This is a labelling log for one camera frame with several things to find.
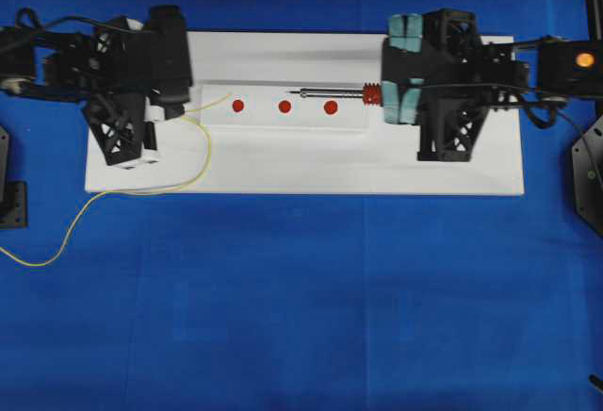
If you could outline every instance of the black cable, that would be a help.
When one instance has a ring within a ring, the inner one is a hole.
[[[603,95],[569,95],[564,93],[551,92],[540,88],[528,88],[524,86],[514,86],[512,84],[503,83],[448,83],[448,84],[428,84],[425,86],[410,86],[418,89],[446,89],[446,88],[504,88],[511,90],[519,90],[522,92],[536,92],[550,95],[553,97],[561,98],[585,98],[585,99],[596,99],[603,98]]]
[[[559,111],[557,115],[567,121],[570,125],[572,125],[576,132],[579,134],[580,138],[582,139],[582,142],[584,142],[584,147],[586,147],[586,153],[588,154],[588,158],[590,158],[591,163],[593,165],[593,169],[596,173],[596,180],[599,186],[601,187],[601,192],[603,192],[603,177],[601,177],[601,171],[599,170],[598,164],[596,164],[595,156],[593,155],[593,151],[591,150],[591,145],[588,143],[588,140],[586,140],[584,132],[572,119],[570,119],[567,114],[564,114],[563,112]]]
[[[18,39],[17,41],[9,43],[8,45],[5,45],[2,48],[0,48],[0,55],[3,55],[11,50],[14,50],[15,48],[19,48],[20,46],[23,46],[27,43],[30,43],[31,41],[35,40],[40,34],[43,34],[51,27],[54,27],[56,25],[61,25],[66,22],[86,23],[88,25],[103,27],[104,29],[110,29],[113,31],[123,32],[125,34],[150,34],[150,33],[154,32],[154,31],[143,31],[143,30],[136,31],[134,29],[128,29],[125,27],[108,25],[107,23],[98,22],[96,20],[92,20],[91,18],[79,17],[77,15],[68,15],[66,17],[57,18],[56,20],[54,20],[52,22],[49,22],[45,25],[41,25],[40,27],[35,27],[34,29],[31,30],[31,32],[29,34],[23,36],[22,38]]]

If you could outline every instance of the black mount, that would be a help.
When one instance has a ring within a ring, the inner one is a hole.
[[[27,227],[27,186],[6,181],[10,136],[0,126],[0,229]]]

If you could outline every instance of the white foam block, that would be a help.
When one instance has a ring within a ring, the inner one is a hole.
[[[418,127],[383,122],[359,100],[286,93],[301,85],[361,87],[381,80],[376,34],[191,32],[195,87],[188,109],[227,93],[201,113],[213,138],[211,167],[187,192],[291,194],[473,194],[524,192],[517,111],[491,112],[468,163],[418,162]],[[484,38],[508,42],[509,37]],[[239,99],[245,107],[234,112]],[[288,100],[284,114],[278,106]],[[107,167],[89,135],[86,190],[148,189],[188,180],[206,153],[199,129],[183,121],[156,126],[161,161],[131,171]]]

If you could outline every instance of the red dot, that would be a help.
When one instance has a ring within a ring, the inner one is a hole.
[[[326,112],[330,116],[333,116],[337,112],[337,102],[329,100],[327,103],[325,103],[324,112]]]
[[[244,107],[245,107],[245,104],[243,103],[242,100],[235,100],[233,102],[233,111],[234,112],[241,112]]]
[[[291,103],[287,100],[283,100],[281,103],[279,103],[279,110],[283,114],[286,114],[287,112],[289,112],[291,110]]]

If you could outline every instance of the blue cloth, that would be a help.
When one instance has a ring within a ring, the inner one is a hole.
[[[587,37],[583,0],[2,2],[3,25],[22,6],[144,19],[174,3],[196,28],[385,32],[448,7],[484,33]],[[30,203],[0,244],[42,259],[87,198],[86,126],[73,105],[0,97],[0,114]],[[0,264],[0,408],[600,409],[603,242],[572,209],[575,134],[522,115],[521,135],[520,198],[99,202],[52,268]]]

